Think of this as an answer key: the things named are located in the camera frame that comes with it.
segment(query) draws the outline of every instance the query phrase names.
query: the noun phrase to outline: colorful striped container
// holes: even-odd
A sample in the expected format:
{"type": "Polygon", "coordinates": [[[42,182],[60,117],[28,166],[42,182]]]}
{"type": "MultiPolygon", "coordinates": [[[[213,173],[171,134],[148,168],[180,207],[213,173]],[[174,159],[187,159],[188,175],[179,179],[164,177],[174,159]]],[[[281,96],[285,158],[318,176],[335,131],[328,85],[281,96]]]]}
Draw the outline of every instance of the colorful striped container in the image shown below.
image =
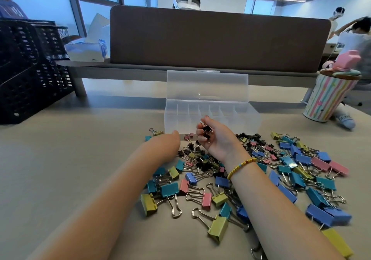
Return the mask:
{"type": "Polygon", "coordinates": [[[329,76],[332,72],[321,72],[316,80],[303,115],[317,122],[327,122],[347,92],[354,88],[360,77],[329,76]]]}

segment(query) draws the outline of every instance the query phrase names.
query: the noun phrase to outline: bracelet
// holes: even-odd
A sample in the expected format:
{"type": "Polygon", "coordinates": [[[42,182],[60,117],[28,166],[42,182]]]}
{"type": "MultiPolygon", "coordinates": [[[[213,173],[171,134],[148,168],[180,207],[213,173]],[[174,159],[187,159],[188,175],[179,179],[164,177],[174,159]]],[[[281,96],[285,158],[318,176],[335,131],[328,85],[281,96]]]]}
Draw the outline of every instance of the bracelet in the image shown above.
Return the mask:
{"type": "Polygon", "coordinates": [[[237,165],[227,176],[227,179],[230,181],[231,177],[233,176],[234,173],[236,173],[239,169],[241,169],[242,167],[244,167],[246,164],[249,164],[249,163],[252,163],[252,162],[255,162],[257,161],[257,158],[254,157],[254,158],[250,158],[248,160],[245,160],[244,162],[242,162],[241,164],[237,165]]]}

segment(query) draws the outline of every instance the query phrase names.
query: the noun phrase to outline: clear plastic storage box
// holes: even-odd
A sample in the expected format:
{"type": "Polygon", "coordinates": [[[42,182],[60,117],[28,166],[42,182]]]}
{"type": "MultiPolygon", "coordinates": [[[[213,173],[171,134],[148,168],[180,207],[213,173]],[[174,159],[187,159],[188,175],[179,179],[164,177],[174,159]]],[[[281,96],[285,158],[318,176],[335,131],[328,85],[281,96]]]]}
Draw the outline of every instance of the clear plastic storage box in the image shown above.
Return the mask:
{"type": "Polygon", "coordinates": [[[194,133],[205,115],[235,134],[257,133],[261,120],[248,103],[248,75],[168,70],[165,133],[194,133]]]}

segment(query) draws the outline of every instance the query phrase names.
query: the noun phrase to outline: black hair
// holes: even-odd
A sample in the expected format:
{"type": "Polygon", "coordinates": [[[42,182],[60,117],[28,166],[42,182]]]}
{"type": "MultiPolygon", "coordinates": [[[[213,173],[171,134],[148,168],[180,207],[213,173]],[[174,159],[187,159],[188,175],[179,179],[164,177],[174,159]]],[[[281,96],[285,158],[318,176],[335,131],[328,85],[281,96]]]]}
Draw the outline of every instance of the black hair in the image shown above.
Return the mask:
{"type": "Polygon", "coordinates": [[[345,9],[343,7],[337,7],[336,10],[335,10],[337,13],[344,13],[345,12],[345,9]]]}
{"type": "Polygon", "coordinates": [[[365,17],[361,21],[357,21],[355,24],[353,24],[352,29],[356,30],[360,28],[366,33],[369,33],[370,28],[371,28],[371,18],[365,17]]]}

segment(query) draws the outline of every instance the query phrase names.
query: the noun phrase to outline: pile of binder clips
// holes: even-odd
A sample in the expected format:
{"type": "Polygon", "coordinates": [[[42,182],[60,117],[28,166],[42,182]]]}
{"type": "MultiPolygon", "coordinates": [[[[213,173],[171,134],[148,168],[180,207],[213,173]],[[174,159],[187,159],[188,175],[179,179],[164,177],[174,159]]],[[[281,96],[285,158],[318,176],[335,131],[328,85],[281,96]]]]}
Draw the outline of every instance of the pile of binder clips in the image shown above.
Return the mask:
{"type": "MultiPolygon", "coordinates": [[[[207,127],[205,126],[205,134],[210,135],[212,130],[207,130],[207,127]]],[[[153,136],[164,133],[152,128],[150,131],[153,136]]],[[[172,208],[172,217],[178,218],[182,210],[179,208],[177,196],[183,195],[187,201],[201,205],[201,208],[193,209],[192,217],[201,220],[208,228],[208,235],[220,243],[229,222],[247,232],[250,228],[250,221],[233,185],[226,179],[227,173],[224,165],[201,150],[197,140],[193,143],[191,140],[193,136],[193,133],[184,135],[188,145],[179,151],[179,157],[183,160],[179,160],[176,166],[168,171],[160,167],[154,173],[154,178],[147,183],[148,194],[141,196],[142,205],[146,216],[150,216],[157,211],[159,204],[168,201],[172,208]],[[185,173],[185,178],[180,181],[179,186],[175,180],[179,179],[181,173],[185,173]],[[211,177],[215,178],[215,182],[209,182],[206,185],[210,192],[197,187],[197,182],[211,177]],[[175,214],[172,199],[175,200],[178,214],[175,214]],[[227,201],[236,208],[235,213],[227,201]],[[216,217],[209,216],[202,211],[202,209],[209,211],[211,203],[220,208],[216,217]],[[209,225],[201,216],[211,220],[212,223],[209,225]]],[[[353,251],[332,228],[348,225],[352,218],[339,208],[339,205],[345,204],[346,200],[335,194],[335,178],[347,176],[349,170],[331,160],[326,152],[304,145],[297,137],[274,132],[271,136],[276,140],[280,149],[275,149],[274,145],[266,143],[259,134],[236,135],[246,151],[258,159],[257,165],[264,173],[267,173],[268,166],[272,169],[269,179],[291,202],[296,202],[299,191],[306,192],[312,204],[308,206],[305,214],[312,222],[315,220],[319,223],[319,229],[345,258],[353,255],[353,251]]],[[[264,251],[257,257],[256,253],[259,250],[262,251],[260,244],[251,249],[253,257],[255,259],[265,258],[264,251]]]]}

